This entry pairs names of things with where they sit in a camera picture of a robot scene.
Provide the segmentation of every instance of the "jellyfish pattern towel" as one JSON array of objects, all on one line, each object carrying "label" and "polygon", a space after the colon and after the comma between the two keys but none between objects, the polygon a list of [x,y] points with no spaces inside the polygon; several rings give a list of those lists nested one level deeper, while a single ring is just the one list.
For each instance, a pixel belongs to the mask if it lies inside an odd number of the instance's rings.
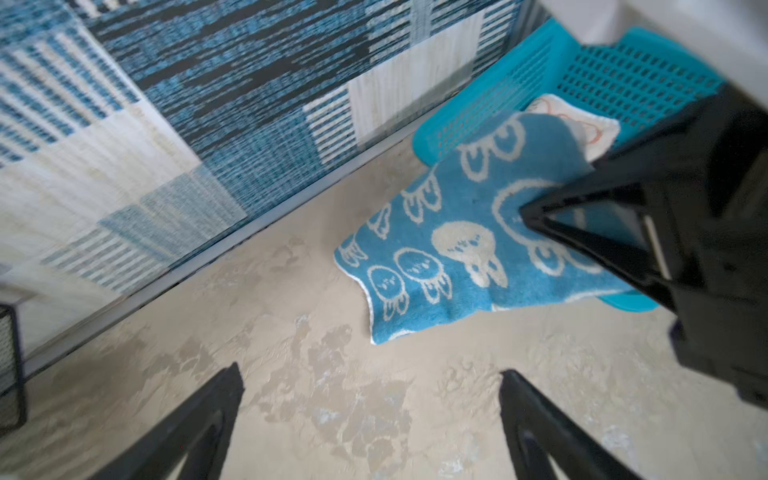
[{"label": "jellyfish pattern towel", "polygon": [[[579,253],[528,230],[518,209],[591,171],[557,117],[502,112],[382,207],[336,250],[368,296],[375,344],[478,310],[630,288]],[[602,234],[609,209],[558,220]]]}]

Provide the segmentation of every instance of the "blue striped wallpaper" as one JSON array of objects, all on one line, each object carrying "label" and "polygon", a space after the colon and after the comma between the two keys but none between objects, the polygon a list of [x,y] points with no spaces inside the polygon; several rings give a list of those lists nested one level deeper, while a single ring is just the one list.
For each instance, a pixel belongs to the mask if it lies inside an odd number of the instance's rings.
[{"label": "blue striped wallpaper", "polygon": [[0,263],[134,292],[482,73],[522,1],[0,3],[0,206],[61,212]]}]

